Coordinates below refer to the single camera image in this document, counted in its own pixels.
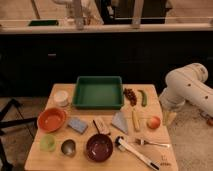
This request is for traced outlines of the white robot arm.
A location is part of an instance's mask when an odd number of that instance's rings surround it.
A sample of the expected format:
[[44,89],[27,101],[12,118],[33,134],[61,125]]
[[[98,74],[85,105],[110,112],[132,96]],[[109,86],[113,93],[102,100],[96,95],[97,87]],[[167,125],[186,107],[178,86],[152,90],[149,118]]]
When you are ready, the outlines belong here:
[[207,79],[208,71],[200,63],[192,63],[167,73],[166,87],[159,95],[164,125],[172,122],[186,101],[201,109],[205,119],[213,119],[213,88],[205,84]]

